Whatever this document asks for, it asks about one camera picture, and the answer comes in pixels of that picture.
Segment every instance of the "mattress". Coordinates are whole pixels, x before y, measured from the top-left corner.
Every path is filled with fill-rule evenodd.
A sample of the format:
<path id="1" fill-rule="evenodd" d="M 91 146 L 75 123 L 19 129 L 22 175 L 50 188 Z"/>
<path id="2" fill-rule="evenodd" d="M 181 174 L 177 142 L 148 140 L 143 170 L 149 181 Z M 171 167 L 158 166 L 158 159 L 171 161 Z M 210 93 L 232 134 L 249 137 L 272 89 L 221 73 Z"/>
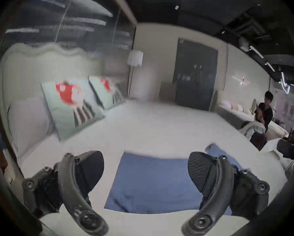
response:
<path id="1" fill-rule="evenodd" d="M 131 100 L 111 108 L 105 119 L 64 142 L 59 142 L 56 133 L 47 137 L 27 155 L 20 168 L 25 178 L 32 177 L 45 166 L 53 167 L 67 152 L 79 155 L 99 150 L 105 169 L 89 198 L 93 209 L 108 223 L 108 235 L 182 235 L 181 225 L 196 210 L 134 215 L 107 210 L 104 205 L 124 151 L 158 158 L 188 158 L 192 151 L 204 151 L 212 143 L 269 183 L 269 202 L 286 183 L 279 159 L 270 153 L 260 153 L 216 113 Z M 60 214 L 49 214 L 41 221 L 59 235 L 87 235 L 74 223 L 64 206 Z M 244 218 L 224 215 L 209 234 L 231 235 L 246 223 Z"/>

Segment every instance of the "black chair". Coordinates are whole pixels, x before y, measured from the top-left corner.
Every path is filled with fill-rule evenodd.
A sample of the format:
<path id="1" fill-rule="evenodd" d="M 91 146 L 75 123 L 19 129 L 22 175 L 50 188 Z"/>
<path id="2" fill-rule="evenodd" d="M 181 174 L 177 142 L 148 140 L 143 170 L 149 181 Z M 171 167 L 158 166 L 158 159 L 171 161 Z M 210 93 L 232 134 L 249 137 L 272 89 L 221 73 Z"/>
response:
<path id="1" fill-rule="evenodd" d="M 283 154 L 283 157 L 294 159 L 294 144 L 287 140 L 280 140 L 277 144 L 277 150 Z"/>

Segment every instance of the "bed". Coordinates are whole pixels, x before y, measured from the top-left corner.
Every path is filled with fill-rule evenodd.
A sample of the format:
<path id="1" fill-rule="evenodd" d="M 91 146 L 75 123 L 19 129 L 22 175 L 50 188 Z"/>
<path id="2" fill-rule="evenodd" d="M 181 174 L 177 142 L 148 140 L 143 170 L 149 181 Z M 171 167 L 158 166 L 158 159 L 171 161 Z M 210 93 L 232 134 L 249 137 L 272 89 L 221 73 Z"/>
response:
<path id="1" fill-rule="evenodd" d="M 222 118 L 224 118 L 228 123 L 230 123 L 236 129 L 240 129 L 242 124 L 245 121 L 255 120 L 255 116 L 252 115 L 250 112 L 249 113 L 238 112 L 221 105 L 221 102 L 224 100 L 230 101 L 230 102 L 238 102 L 240 104 L 242 102 L 240 102 L 238 99 L 236 99 L 232 95 L 227 94 L 224 91 L 216 91 L 216 94 L 213 100 L 213 105 L 211 110 L 216 112 Z M 267 141 L 271 141 L 277 138 L 282 138 L 287 135 L 288 135 L 288 132 L 284 128 L 280 127 L 278 124 L 274 123 L 273 121 L 269 123 L 268 130 L 266 132 Z"/>
<path id="2" fill-rule="evenodd" d="M 41 82 L 49 79 L 50 75 L 41 71 L 45 65 L 50 65 L 49 60 L 46 59 L 56 55 L 63 59 L 56 63 L 58 78 L 61 74 L 76 77 L 86 76 L 87 73 L 96 75 L 102 71 L 100 62 L 89 59 L 80 50 L 70 53 L 59 51 L 58 47 L 47 47 L 46 50 L 49 53 L 41 59 L 46 52 L 31 50 L 18 44 L 12 50 L 8 50 L 7 53 L 12 53 L 10 58 L 5 56 L 2 59 L 0 114 L 5 123 L 6 133 L 9 133 L 7 121 L 9 102 L 40 94 L 36 84 L 39 80 Z M 66 59 L 72 64 L 68 73 L 63 66 L 63 64 L 67 65 Z M 76 66 L 75 62 L 78 59 L 80 60 L 77 71 L 74 65 Z M 26 76 L 18 76 L 11 72 L 15 66 L 18 66 L 20 69 L 18 73 L 27 75 L 27 70 L 21 71 L 23 67 L 33 67 L 36 63 L 40 68 L 36 70 L 39 77 L 31 74 L 36 80 L 35 83 L 28 82 Z M 8 86 L 11 80 L 16 80 L 13 82 L 14 91 Z M 105 119 L 86 127 L 64 142 L 59 141 L 55 132 L 52 133 L 27 154 L 19 166 L 24 177 L 27 178 L 45 166 L 53 167 L 65 153 L 79 155 L 86 151 L 99 150 L 104 157 L 105 169 L 102 178 L 89 193 L 89 198 L 93 209 L 109 225 L 108 235 L 182 235 L 181 225 L 197 210 L 153 215 L 130 214 L 104 209 L 104 205 L 124 151 L 158 158 L 188 158 L 190 152 L 204 151 L 211 143 L 215 143 L 234 157 L 242 167 L 251 169 L 259 179 L 269 183 L 271 188 L 269 202 L 286 183 L 287 179 L 279 159 L 270 153 L 260 153 L 246 137 L 218 114 L 172 104 L 137 100 L 127 100 L 111 108 L 106 112 Z M 58 235 L 87 235 L 73 221 L 64 206 L 61 207 L 60 213 L 48 214 L 41 218 L 41 221 Z M 231 235 L 247 222 L 242 217 L 223 215 L 208 235 Z"/>

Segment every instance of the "white pillow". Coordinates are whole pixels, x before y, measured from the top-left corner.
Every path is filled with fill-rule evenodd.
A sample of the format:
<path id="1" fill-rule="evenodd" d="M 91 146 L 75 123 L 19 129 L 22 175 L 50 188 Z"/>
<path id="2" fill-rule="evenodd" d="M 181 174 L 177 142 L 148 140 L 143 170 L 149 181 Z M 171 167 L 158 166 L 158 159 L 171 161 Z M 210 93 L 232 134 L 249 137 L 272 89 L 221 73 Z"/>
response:
<path id="1" fill-rule="evenodd" d="M 230 101 L 227 101 L 227 100 L 223 100 L 221 103 L 220 103 L 221 106 L 225 107 L 225 108 L 229 108 L 231 109 L 232 108 L 232 104 Z"/>
<path id="2" fill-rule="evenodd" d="M 54 126 L 43 96 L 12 102 L 8 121 L 18 164 L 19 159 L 49 135 Z"/>
<path id="3" fill-rule="evenodd" d="M 243 112 L 243 107 L 241 104 L 238 104 L 238 112 Z"/>

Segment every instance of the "decorative pillow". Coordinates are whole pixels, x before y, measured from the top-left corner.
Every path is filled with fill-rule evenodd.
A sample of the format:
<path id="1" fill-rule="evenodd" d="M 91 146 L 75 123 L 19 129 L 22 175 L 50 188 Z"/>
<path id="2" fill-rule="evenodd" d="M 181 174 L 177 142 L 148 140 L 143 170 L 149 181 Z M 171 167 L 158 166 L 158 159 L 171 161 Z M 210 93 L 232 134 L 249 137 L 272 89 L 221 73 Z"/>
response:
<path id="1" fill-rule="evenodd" d="M 121 91 L 108 78 L 89 76 L 88 79 L 103 108 L 108 109 L 125 101 Z"/>
<path id="2" fill-rule="evenodd" d="M 54 127 L 43 96 L 12 102 L 8 122 L 17 161 L 49 135 Z"/>
<path id="3" fill-rule="evenodd" d="M 243 107 L 241 104 L 238 104 L 238 112 L 243 112 Z"/>
<path id="4" fill-rule="evenodd" d="M 232 108 L 231 109 L 233 109 L 234 111 L 239 111 L 239 107 L 238 107 L 238 104 L 237 103 L 232 102 L 231 105 L 232 105 Z"/>
<path id="5" fill-rule="evenodd" d="M 41 88 L 60 140 L 105 117 L 87 79 L 45 82 Z"/>
<path id="6" fill-rule="evenodd" d="M 229 109 L 232 108 L 232 104 L 231 104 L 230 101 L 223 100 L 220 105 L 225 107 L 225 108 L 229 108 Z"/>
<path id="7" fill-rule="evenodd" d="M 252 113 L 251 113 L 251 110 L 250 110 L 246 105 L 242 105 L 242 107 L 243 107 L 243 112 L 244 112 L 244 113 L 249 114 L 249 115 L 252 114 Z"/>

